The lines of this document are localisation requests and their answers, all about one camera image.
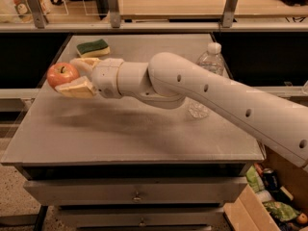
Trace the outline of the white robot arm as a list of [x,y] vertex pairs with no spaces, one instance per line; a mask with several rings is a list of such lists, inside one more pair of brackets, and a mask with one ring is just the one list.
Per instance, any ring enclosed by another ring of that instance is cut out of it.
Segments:
[[131,96],[147,105],[175,109],[189,97],[246,131],[297,167],[307,168],[308,108],[212,73],[163,52],[147,63],[122,59],[74,59],[83,72],[54,87],[63,96]]

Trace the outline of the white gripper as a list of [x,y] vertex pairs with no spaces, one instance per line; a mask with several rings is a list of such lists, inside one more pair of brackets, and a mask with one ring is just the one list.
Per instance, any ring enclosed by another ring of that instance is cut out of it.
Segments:
[[70,83],[58,85],[56,92],[72,98],[93,98],[98,93],[105,98],[119,99],[121,94],[117,86],[117,75],[122,59],[109,58],[100,61],[98,58],[75,58],[70,62],[82,77]]

